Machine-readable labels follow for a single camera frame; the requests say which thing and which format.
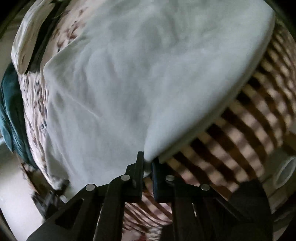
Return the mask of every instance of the striped fabric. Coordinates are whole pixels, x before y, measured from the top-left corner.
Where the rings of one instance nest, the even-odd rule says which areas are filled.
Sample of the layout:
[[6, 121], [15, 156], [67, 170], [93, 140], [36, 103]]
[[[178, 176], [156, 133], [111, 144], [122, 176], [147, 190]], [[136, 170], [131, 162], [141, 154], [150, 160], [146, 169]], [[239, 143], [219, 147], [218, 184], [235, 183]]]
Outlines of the striped fabric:
[[[259, 177], [268, 155], [283, 143], [296, 113], [296, 44], [276, 23], [253, 76], [224, 113], [167, 164], [186, 183], [208, 183], [226, 198], [240, 182]], [[169, 204], [153, 199], [152, 181], [138, 204], [126, 203], [124, 230], [150, 233], [172, 221]], [[159, 235], [146, 235], [158, 240]]]

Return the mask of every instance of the screw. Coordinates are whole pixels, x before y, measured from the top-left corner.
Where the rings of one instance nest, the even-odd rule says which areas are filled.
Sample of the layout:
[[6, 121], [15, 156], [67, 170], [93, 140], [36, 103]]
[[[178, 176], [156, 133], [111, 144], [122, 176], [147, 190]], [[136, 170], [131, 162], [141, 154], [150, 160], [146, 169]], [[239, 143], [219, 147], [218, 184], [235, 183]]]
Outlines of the screw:
[[94, 184], [88, 184], [88, 185], [85, 187], [85, 189], [86, 189], [87, 191], [92, 191], [92, 190], [95, 189], [95, 185], [94, 185]]
[[175, 180], [175, 177], [174, 177], [173, 175], [167, 175], [167, 176], [165, 177], [165, 179], [166, 179], [167, 181], [174, 181], [174, 180]]
[[126, 175], [126, 174], [124, 174], [124, 175], [121, 176], [121, 180], [122, 181], [128, 181], [130, 178], [131, 177], [129, 175]]
[[200, 186], [201, 190], [203, 191], [209, 191], [210, 190], [210, 186], [208, 184], [202, 184]]

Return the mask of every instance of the patterned fabric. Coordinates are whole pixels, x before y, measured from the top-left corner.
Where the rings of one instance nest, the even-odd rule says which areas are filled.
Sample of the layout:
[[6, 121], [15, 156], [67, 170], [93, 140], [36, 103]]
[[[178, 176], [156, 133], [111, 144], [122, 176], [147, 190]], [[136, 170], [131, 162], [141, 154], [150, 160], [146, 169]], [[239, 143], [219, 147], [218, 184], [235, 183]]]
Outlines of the patterned fabric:
[[[282, 145], [295, 117], [295, 71], [296, 43], [276, 24], [265, 55], [237, 98], [167, 162], [175, 175], [196, 186], [208, 183], [226, 198], [240, 182], [260, 176], [268, 154]], [[154, 201], [152, 180], [145, 178], [145, 184], [142, 201], [125, 206], [125, 230], [147, 233], [172, 220], [169, 204]]]
[[[46, 48], [40, 73], [19, 75], [26, 129], [32, 155], [47, 175], [44, 158], [48, 88], [42, 71], [46, 62], [83, 30], [101, 0], [72, 0]], [[167, 164], [187, 183], [209, 183], [226, 198], [240, 182], [264, 172], [265, 160], [283, 137], [296, 112], [296, 45], [287, 29], [276, 24], [272, 39], [253, 76], [224, 113], [195, 140], [184, 146]], [[171, 223], [169, 204], [153, 199], [152, 181], [140, 203], [126, 203], [124, 230], [139, 232], [148, 240], [154, 227]], [[152, 235], [157, 240], [159, 235]]]

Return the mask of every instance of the teal cloth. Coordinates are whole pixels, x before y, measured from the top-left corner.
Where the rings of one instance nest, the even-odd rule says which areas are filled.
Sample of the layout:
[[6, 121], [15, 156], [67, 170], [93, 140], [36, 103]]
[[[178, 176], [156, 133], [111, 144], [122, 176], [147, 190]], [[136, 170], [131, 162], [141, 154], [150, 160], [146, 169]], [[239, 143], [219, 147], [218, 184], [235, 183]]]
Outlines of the teal cloth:
[[0, 85], [0, 130], [8, 148], [19, 154], [24, 162], [38, 168], [27, 138], [22, 93], [12, 63], [7, 67]]

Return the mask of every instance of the floor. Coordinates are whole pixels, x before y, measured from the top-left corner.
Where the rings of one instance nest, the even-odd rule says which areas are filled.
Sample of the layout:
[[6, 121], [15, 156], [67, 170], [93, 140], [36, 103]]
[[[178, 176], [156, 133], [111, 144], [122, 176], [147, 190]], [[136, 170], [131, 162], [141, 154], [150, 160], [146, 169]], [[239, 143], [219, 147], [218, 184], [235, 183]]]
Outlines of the floor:
[[31, 194], [32, 188], [23, 178], [18, 159], [0, 145], [0, 207], [18, 241], [26, 241], [43, 223]]

